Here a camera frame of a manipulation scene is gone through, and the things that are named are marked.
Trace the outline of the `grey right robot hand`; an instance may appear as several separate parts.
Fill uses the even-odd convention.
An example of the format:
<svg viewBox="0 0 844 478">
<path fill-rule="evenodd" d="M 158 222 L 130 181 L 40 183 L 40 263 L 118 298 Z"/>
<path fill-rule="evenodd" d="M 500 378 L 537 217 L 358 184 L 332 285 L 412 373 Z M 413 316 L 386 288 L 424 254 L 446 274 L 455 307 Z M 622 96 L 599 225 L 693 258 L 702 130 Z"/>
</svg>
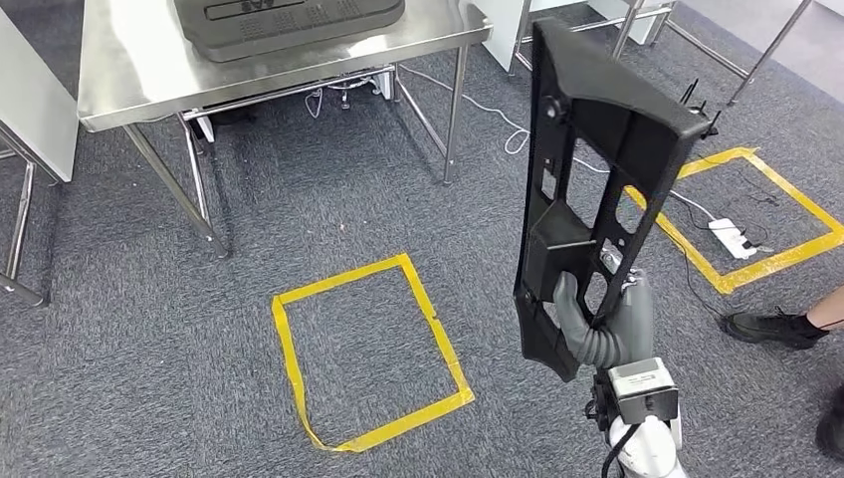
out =
<svg viewBox="0 0 844 478">
<path fill-rule="evenodd" d="M 644 270 L 629 270 L 618 302 L 597 328 L 587 324 L 577 292 L 575 276 L 561 273 L 553 292 L 555 313 L 566 348 L 577 362 L 613 368 L 653 356 L 654 306 Z"/>
</svg>

